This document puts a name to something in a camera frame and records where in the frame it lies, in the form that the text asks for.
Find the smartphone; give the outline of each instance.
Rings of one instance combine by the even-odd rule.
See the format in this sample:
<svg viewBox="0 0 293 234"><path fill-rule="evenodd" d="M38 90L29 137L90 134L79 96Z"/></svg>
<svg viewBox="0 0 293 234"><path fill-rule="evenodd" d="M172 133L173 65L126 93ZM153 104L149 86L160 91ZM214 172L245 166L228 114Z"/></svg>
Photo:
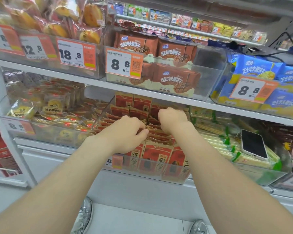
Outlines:
<svg viewBox="0 0 293 234"><path fill-rule="evenodd" d="M259 134L243 130L241 136L241 150L262 160L267 160L268 155L263 137Z"/></svg>

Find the floor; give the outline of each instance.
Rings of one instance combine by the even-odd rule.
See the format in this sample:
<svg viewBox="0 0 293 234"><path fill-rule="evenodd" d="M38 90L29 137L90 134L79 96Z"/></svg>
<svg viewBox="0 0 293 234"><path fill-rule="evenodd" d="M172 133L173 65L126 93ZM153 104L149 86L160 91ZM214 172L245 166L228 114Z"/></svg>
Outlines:
<svg viewBox="0 0 293 234"><path fill-rule="evenodd" d="M27 189L0 184L0 212L27 192ZM94 204L87 234L188 234L191 222ZM216 234L208 226L210 234Z"/></svg>

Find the shoe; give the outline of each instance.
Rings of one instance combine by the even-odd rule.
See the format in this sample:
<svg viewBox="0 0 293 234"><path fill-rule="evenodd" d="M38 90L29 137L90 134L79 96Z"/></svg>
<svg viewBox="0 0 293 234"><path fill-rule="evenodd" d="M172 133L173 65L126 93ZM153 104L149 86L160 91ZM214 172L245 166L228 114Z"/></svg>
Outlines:
<svg viewBox="0 0 293 234"><path fill-rule="evenodd" d="M75 220L71 234L85 234L92 220L93 207L91 199L86 197L82 201L78 216Z"/></svg>
<svg viewBox="0 0 293 234"><path fill-rule="evenodd" d="M209 234L206 224L202 219L193 222L189 234Z"/></svg>

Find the black phone screen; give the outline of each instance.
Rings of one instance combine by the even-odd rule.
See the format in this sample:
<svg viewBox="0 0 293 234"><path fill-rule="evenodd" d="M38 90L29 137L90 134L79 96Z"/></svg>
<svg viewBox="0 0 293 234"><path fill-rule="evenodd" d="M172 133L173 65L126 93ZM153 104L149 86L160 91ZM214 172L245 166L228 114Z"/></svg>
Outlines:
<svg viewBox="0 0 293 234"><path fill-rule="evenodd" d="M268 158L262 136L247 130L242 130L242 146L249 153Z"/></svg>

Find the bare arm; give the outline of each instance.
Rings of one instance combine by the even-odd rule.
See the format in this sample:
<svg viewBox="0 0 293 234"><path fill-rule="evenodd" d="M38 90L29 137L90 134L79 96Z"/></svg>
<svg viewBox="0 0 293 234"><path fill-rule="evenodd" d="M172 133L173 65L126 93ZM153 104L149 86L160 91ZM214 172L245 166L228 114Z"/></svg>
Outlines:
<svg viewBox="0 0 293 234"><path fill-rule="evenodd" d="M136 135L139 129L144 130ZM125 116L88 137L54 172L0 214L0 233L70 233L82 200L108 157L133 150L147 134L142 122Z"/></svg>
<svg viewBox="0 0 293 234"><path fill-rule="evenodd" d="M217 234L293 233L293 215L239 172L200 134L182 111L161 109L161 127L186 155L197 192Z"/></svg>

